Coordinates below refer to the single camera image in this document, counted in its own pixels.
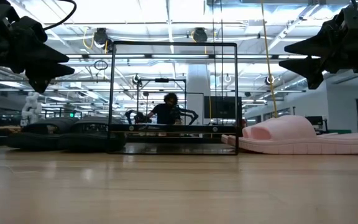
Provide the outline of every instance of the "black cable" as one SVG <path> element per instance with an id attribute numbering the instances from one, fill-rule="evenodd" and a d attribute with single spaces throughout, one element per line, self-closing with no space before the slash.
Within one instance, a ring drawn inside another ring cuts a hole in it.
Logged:
<path id="1" fill-rule="evenodd" d="M 62 25 L 64 22 L 66 22 L 73 14 L 74 12 L 77 10 L 77 4 L 73 1 L 73 0 L 58 0 L 58 1 L 64 1 L 64 2 L 70 2 L 74 5 L 73 10 L 71 10 L 71 12 L 66 16 L 66 18 L 62 19 L 60 22 L 55 23 L 54 25 L 50 25 L 48 27 L 45 27 L 44 30 L 49 30 L 52 28 L 55 28 L 56 26 L 60 26 Z"/>

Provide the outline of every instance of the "pink slide sandal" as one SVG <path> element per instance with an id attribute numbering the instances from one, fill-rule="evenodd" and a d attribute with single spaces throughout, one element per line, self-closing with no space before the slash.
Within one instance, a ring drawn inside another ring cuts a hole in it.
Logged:
<path id="1" fill-rule="evenodd" d="M 269 119 L 242 130 L 239 147 L 264 154 L 358 154 L 358 134 L 317 136 L 302 116 Z M 235 136 L 222 135 L 222 142 L 234 146 Z"/>

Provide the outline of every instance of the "black monitor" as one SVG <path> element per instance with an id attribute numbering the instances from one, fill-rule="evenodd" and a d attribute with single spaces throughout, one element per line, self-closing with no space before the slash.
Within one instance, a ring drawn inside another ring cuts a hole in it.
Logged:
<path id="1" fill-rule="evenodd" d="M 323 125 L 323 117 L 322 116 L 307 116 L 305 118 L 307 120 L 309 120 L 311 125 L 318 125 L 318 126 Z"/>
<path id="2" fill-rule="evenodd" d="M 241 114 L 241 97 L 238 97 L 239 113 Z M 236 118 L 235 96 L 204 96 L 204 118 Z"/>

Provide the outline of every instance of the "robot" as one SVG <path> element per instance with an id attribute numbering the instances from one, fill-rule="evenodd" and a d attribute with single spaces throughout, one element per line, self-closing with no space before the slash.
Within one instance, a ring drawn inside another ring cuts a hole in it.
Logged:
<path id="1" fill-rule="evenodd" d="M 39 120 L 39 114 L 42 112 L 42 105 L 38 103 L 39 93 L 29 93 L 25 98 L 25 105 L 22 109 L 22 119 L 20 125 L 22 127 L 28 124 L 34 124 Z"/>

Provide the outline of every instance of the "white column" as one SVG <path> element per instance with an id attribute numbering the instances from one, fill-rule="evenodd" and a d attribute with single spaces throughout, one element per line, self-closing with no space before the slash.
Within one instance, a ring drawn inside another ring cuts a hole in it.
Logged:
<path id="1" fill-rule="evenodd" d="M 198 114 L 198 120 L 193 125 L 202 125 L 204 118 L 204 96 L 209 96 L 209 71 L 206 65 L 189 65 L 187 72 L 187 109 L 193 110 Z M 204 119 L 204 124 L 208 124 L 209 119 Z"/>

